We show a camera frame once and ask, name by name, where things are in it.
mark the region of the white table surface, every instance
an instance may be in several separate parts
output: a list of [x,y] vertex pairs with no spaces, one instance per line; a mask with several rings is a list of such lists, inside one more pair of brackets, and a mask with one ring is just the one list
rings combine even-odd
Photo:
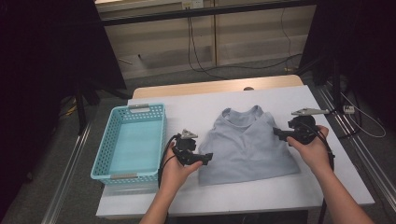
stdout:
[[[128,105],[164,103],[168,121],[167,139],[183,129],[198,134],[197,148],[213,127],[220,112],[230,107],[247,111],[254,105],[271,112],[277,126],[290,130],[290,113],[304,107],[319,108],[306,86],[263,91],[237,91],[209,94],[133,99]],[[355,167],[323,115],[315,115],[317,124],[329,127],[328,142],[335,155],[335,173],[358,204],[374,203]],[[177,193],[170,216],[197,216],[244,212],[281,211],[321,206],[322,192],[310,169],[298,152],[289,147],[301,172],[245,183],[200,187],[198,173],[187,179]],[[137,194],[130,186],[105,186],[96,215],[99,217],[142,217],[154,193]]]

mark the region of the person's left hand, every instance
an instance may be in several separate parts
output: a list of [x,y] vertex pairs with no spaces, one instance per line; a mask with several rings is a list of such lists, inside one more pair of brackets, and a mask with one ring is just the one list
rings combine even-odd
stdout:
[[[165,160],[163,162],[168,161],[169,158],[175,156],[172,151],[172,147],[175,145],[172,142],[169,146],[166,153]],[[170,159],[168,163],[166,163],[165,167],[163,167],[163,177],[161,180],[160,190],[164,191],[167,194],[176,195],[178,189],[186,182],[187,177],[194,171],[198,170],[203,163],[201,161],[195,162],[190,166],[183,166],[175,156]]]

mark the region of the black handle controller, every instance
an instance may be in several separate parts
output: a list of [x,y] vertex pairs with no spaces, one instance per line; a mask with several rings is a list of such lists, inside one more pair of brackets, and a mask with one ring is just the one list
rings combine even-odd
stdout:
[[286,138],[290,136],[301,144],[307,145],[315,139],[316,132],[319,130],[312,116],[298,116],[289,121],[288,124],[294,131],[282,131],[274,128],[274,135],[278,136],[279,140],[286,142]]
[[177,135],[176,143],[175,146],[172,147],[172,151],[182,165],[191,165],[197,161],[202,161],[203,165],[207,165],[207,163],[212,160],[213,153],[207,153],[205,155],[194,154],[193,151],[196,145],[195,140],[192,139],[193,137],[197,137],[197,135],[183,130],[182,134]]

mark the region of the metal bar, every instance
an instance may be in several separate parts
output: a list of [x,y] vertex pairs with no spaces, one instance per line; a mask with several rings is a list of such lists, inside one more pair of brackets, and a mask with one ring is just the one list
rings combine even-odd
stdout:
[[165,21],[174,20],[188,17],[202,17],[202,16],[212,16],[220,14],[229,14],[237,12],[248,12],[248,11],[258,11],[267,9],[276,9],[284,7],[305,7],[316,5],[318,0],[284,0],[284,1],[274,1],[256,4],[246,4],[246,5],[236,5],[227,7],[204,7],[189,10],[178,10],[169,11],[161,13],[153,13],[147,15],[139,16],[127,16],[127,17],[117,17],[102,19],[101,21],[80,21],[78,23],[68,23],[68,24],[56,24],[57,28],[66,27],[85,27],[85,26],[113,26],[113,25],[123,25],[129,23],[139,23],[146,21]]
[[64,198],[66,197],[67,191],[69,189],[71,179],[73,178],[74,172],[76,170],[81,151],[84,148],[85,142],[87,141],[88,135],[90,133],[92,121],[94,120],[96,111],[97,108],[95,108],[90,113],[90,121],[85,127],[83,133],[77,139],[70,160],[67,163],[66,168],[64,169],[64,174],[60,180],[58,188],[56,189],[55,194],[52,196],[52,200],[49,204],[49,207],[47,208],[47,212],[44,215],[43,220],[41,221],[42,224],[56,223],[56,220],[64,203]]
[[181,0],[154,0],[154,1],[118,1],[115,4],[109,3],[99,3],[95,2],[96,8],[98,12],[108,12],[108,11],[116,11],[116,10],[125,10],[130,8],[141,8],[141,7],[156,7],[163,5],[170,5],[181,3]]

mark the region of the cable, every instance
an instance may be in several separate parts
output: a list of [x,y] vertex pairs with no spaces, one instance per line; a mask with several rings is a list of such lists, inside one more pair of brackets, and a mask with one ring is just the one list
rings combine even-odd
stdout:
[[[334,171],[334,155],[332,154],[332,149],[330,148],[329,143],[327,142],[325,135],[321,131],[313,130],[311,127],[309,127],[308,125],[306,125],[306,124],[304,124],[302,122],[299,122],[299,123],[302,124],[303,126],[305,126],[309,131],[314,133],[317,136],[317,138],[320,139],[320,141],[324,144],[324,146],[326,147],[327,153],[328,153],[327,155],[328,155],[328,158],[329,158],[330,167]],[[318,224],[322,224],[323,223],[324,217],[326,215],[326,209],[327,209],[326,200],[323,198],[322,206],[320,208]]]
[[166,163],[168,163],[172,158],[174,158],[176,155],[171,156],[166,162],[163,164],[163,168],[165,168]]
[[[215,75],[211,75],[211,74],[207,73],[207,71],[201,66],[201,63],[199,62],[199,59],[198,59],[197,50],[196,50],[196,48],[195,48],[195,41],[194,41],[194,34],[193,34],[193,30],[192,30],[191,18],[188,17],[188,18],[187,18],[187,21],[188,21],[188,23],[189,23],[189,64],[190,64],[191,69],[192,69],[193,71],[195,71],[195,72],[201,72],[201,71],[202,71],[202,72],[205,72],[205,73],[206,73],[208,76],[210,76],[210,77],[217,77],[217,78],[221,78],[221,79],[228,79],[228,78],[226,78],[226,77],[218,77],[218,76],[215,76]],[[197,62],[198,62],[199,67],[201,68],[201,71],[200,71],[200,70],[195,70],[195,69],[192,67],[192,65],[191,65],[191,60],[190,60],[190,45],[191,45],[191,40],[192,40],[192,45],[193,45],[193,47],[194,47],[195,58],[196,58],[196,60],[197,60]]]
[[[242,66],[242,65],[224,65],[224,66],[215,66],[215,67],[211,67],[211,68],[206,68],[206,69],[204,69],[204,68],[201,66],[201,64],[200,64],[199,59],[198,59],[198,56],[197,56],[197,53],[196,53],[196,47],[195,47],[195,42],[194,42],[194,36],[193,36],[193,29],[192,29],[191,18],[188,18],[188,23],[189,23],[189,65],[190,65],[190,68],[191,68],[193,71],[195,71],[195,72],[204,72],[204,73],[206,73],[207,75],[209,75],[209,76],[211,76],[211,77],[218,77],[218,76],[214,76],[214,75],[211,75],[211,74],[208,74],[208,73],[207,73],[208,71],[211,71],[211,70],[214,70],[214,69],[221,69],[221,68],[242,68],[242,69],[258,69],[258,70],[260,70],[260,69],[266,69],[266,68],[275,67],[275,66],[277,66],[277,65],[280,65],[280,64],[282,64],[282,63],[287,62],[288,60],[293,59],[294,57],[303,55],[302,53],[290,55],[290,56],[287,57],[285,60],[282,60],[282,61],[279,62],[279,63],[275,63],[275,64],[271,64],[271,65],[268,65],[268,66],[263,66],[263,67],[248,67],[248,66]],[[195,58],[196,58],[196,60],[197,60],[197,62],[198,62],[198,65],[200,66],[201,70],[196,69],[196,68],[193,68],[192,65],[191,65],[191,58],[190,58],[190,55],[191,55],[191,49],[190,49],[191,41],[192,41],[192,44],[193,44],[193,49],[194,49]]]
[[177,135],[173,135],[173,136],[169,139],[168,143],[167,143],[166,146],[165,146],[165,149],[163,150],[163,155],[162,155],[161,161],[160,161],[160,168],[158,168],[158,179],[157,179],[157,181],[158,181],[158,188],[160,187],[160,185],[161,185],[161,180],[162,180],[162,178],[163,178],[163,167],[164,167],[163,161],[165,160],[166,153],[168,152],[168,148],[169,148],[169,146],[171,145],[171,142],[172,142],[174,139],[176,139],[176,138],[177,138]]
[[[341,93],[341,95],[353,106],[355,106],[343,93]],[[372,121],[374,121],[384,132],[384,134],[382,135],[374,135],[371,133],[368,133],[367,131],[365,131],[354,119],[352,119],[352,117],[349,115],[349,117],[351,118],[352,122],[355,123],[355,125],[357,125],[364,133],[367,133],[368,135],[372,136],[372,137],[376,137],[376,138],[382,138],[385,137],[387,135],[387,131],[385,131],[385,128],[375,119],[373,119],[372,117],[370,117],[368,114],[364,113],[362,110],[360,110],[357,106],[355,106],[355,108],[357,110],[359,110],[363,115],[365,115],[367,118],[371,119]]]
[[[289,36],[286,34],[286,32],[285,32],[285,29],[284,29],[284,27],[283,27],[283,14],[285,13],[285,7],[283,8],[283,10],[282,10],[282,15],[280,16],[280,25],[282,26],[282,32],[283,32],[283,34],[285,35],[285,37],[289,40],[289,50],[288,50],[288,52],[289,52],[289,57],[291,56],[291,53],[290,53],[290,46],[291,46],[291,41],[290,41],[290,38],[289,38]],[[289,72],[289,66],[288,66],[288,61],[285,61],[285,65],[286,65],[286,75],[288,74],[288,72]]]

